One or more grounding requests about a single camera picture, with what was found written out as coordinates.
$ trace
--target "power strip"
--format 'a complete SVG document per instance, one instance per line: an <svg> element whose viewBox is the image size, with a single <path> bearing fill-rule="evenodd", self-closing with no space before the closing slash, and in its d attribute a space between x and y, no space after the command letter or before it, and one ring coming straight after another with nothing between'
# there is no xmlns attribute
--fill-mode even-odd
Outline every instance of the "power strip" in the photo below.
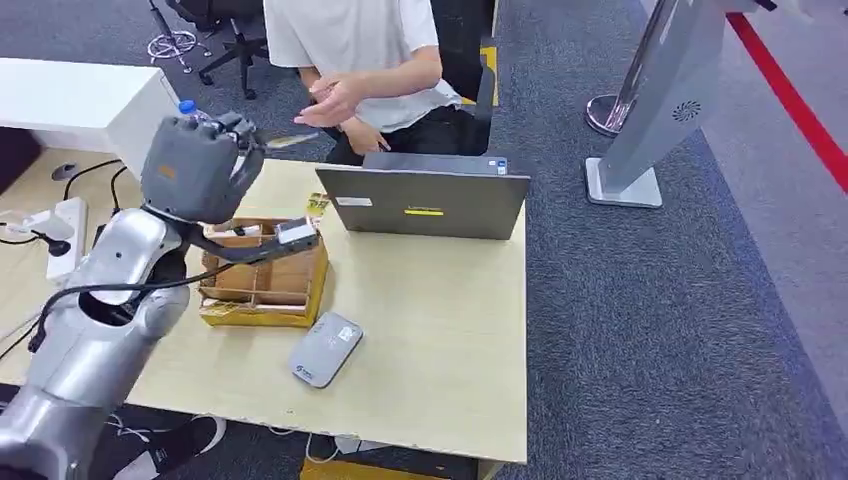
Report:
<svg viewBox="0 0 848 480"><path fill-rule="evenodd" d="M74 197L56 204L54 209L56 216L73 227L74 234L65 239L71 244L68 253L61 257L48 255L47 257L47 280L62 285L68 275L76 270L85 253L85 233L88 225L88 205L79 197Z"/></svg>

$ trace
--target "white t-shirt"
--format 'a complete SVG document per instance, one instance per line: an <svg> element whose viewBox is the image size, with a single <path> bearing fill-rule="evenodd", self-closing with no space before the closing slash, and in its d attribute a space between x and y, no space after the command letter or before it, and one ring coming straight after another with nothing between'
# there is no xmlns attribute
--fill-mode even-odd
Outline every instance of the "white t-shirt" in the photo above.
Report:
<svg viewBox="0 0 848 480"><path fill-rule="evenodd" d="M321 76L394 68L439 44L430 0L265 0L265 29L272 64L314 66ZM356 116L393 132L459 103L442 80L412 95L365 99Z"/></svg>

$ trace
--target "wooden desk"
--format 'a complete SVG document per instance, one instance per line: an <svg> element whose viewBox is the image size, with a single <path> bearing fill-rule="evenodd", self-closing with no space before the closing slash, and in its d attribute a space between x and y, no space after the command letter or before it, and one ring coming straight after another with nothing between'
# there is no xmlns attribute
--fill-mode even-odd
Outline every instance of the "wooden desk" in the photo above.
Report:
<svg viewBox="0 0 848 480"><path fill-rule="evenodd" d="M0 209L49 207L62 191L49 173L69 159L103 160L48 151L0 197ZM112 207L114 170L86 175L72 189L91 206L92 232ZM239 215L303 215L316 191L313 164L269 160ZM118 196L125 207L139 204L130 175ZM195 292L128 401L485 459L481 478L500 462L526 462L523 212L508 242L349 234L332 207L321 230L331 263L323 307L365 332L328 388L310 388L286 370L302 330L209 327L196 313ZM201 270L196 249L188 261L192 273ZM48 297L45 262L41 245L0 249L0 329ZM0 381L20 384L29 359L17 349L0 363Z"/></svg>

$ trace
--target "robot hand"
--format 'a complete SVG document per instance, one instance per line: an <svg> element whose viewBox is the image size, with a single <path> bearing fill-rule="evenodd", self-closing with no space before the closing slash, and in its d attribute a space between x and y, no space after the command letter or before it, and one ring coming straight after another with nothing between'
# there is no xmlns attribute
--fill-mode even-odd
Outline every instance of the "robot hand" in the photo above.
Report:
<svg viewBox="0 0 848 480"><path fill-rule="evenodd" d="M240 145L247 147L243 162ZM256 127L236 113L201 124L166 118L141 174L145 208L187 223L224 223L262 171L264 158Z"/></svg>

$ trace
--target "human hand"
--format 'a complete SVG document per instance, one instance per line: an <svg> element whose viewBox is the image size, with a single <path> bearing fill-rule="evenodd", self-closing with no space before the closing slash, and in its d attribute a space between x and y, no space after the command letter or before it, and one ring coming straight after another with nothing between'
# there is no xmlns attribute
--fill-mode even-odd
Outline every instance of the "human hand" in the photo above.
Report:
<svg viewBox="0 0 848 480"><path fill-rule="evenodd" d="M350 147L357 155L365 155L368 152L379 152L380 145L386 150L391 150L389 142L376 128L368 125L362 120L353 117L340 125L347 135Z"/></svg>
<svg viewBox="0 0 848 480"><path fill-rule="evenodd" d="M312 127L335 127L349 120L365 98L366 80L363 75L343 73L321 77L309 89L318 103L304 108L294 123Z"/></svg>

